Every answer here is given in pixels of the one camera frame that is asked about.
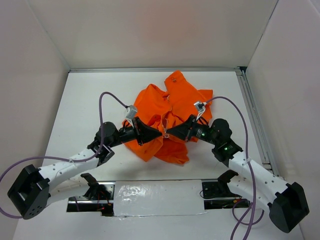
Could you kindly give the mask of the orange jacket with pink lining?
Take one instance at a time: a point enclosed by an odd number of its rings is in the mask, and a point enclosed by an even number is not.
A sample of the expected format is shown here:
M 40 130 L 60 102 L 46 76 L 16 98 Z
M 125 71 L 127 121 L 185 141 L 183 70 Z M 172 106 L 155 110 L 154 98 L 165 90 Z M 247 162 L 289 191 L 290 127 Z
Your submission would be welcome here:
M 164 81 L 166 90 L 149 84 L 135 99 L 136 116 L 148 126 L 162 133 L 142 146 L 134 141 L 125 146 L 145 162 L 156 157 L 164 162 L 184 165 L 189 161 L 186 143 L 175 136 L 164 138 L 165 131 L 185 122 L 190 115 L 198 115 L 194 103 L 205 102 L 214 96 L 212 89 L 197 89 L 177 70 Z

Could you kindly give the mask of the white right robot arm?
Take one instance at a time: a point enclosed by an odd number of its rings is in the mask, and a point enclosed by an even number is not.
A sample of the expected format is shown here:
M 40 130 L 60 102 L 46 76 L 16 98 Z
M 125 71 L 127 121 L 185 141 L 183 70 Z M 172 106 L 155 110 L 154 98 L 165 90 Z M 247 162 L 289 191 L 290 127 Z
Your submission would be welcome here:
M 243 149 L 231 139 L 232 130 L 225 119 L 218 118 L 208 126 L 197 123 L 196 117 L 190 115 L 187 121 L 166 132 L 186 142 L 194 137 L 212 144 L 214 157 L 228 168 L 217 179 L 220 194 L 233 193 L 249 201 L 256 200 L 256 206 L 282 232 L 291 232 L 309 214 L 303 187 L 297 182 L 286 182 L 246 158 Z

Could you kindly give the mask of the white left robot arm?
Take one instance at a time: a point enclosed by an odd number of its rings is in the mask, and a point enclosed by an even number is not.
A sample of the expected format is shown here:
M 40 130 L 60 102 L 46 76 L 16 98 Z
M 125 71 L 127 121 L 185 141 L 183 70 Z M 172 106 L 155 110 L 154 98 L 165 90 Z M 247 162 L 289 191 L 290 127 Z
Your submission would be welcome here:
M 162 136 L 138 117 L 132 123 L 117 129 L 112 122 L 104 122 L 93 142 L 71 158 L 39 168 L 32 164 L 24 167 L 7 193 L 20 218 L 32 219 L 50 204 L 71 197 L 92 200 L 102 195 L 110 199 L 110 192 L 88 171 L 106 163 L 115 154 L 113 147 L 131 141 L 141 146 Z

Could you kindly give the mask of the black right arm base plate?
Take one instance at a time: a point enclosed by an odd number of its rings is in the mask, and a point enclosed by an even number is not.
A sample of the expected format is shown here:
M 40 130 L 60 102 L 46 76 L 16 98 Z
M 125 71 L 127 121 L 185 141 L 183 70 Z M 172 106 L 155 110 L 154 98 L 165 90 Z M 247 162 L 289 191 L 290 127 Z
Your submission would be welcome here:
M 225 183 L 217 180 L 203 181 L 199 195 L 205 210 L 232 209 L 238 202 L 237 208 L 248 208 L 250 205 L 246 199 L 241 202 L 241 196 L 232 193 Z

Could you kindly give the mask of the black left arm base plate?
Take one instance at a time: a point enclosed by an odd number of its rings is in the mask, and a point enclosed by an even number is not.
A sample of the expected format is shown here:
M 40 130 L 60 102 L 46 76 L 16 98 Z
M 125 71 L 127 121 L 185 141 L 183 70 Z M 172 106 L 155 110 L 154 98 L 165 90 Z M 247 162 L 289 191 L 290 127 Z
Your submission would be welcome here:
M 67 213 L 100 213 L 104 217 L 114 216 L 115 181 L 100 181 L 97 192 L 87 198 L 85 195 L 70 197 Z

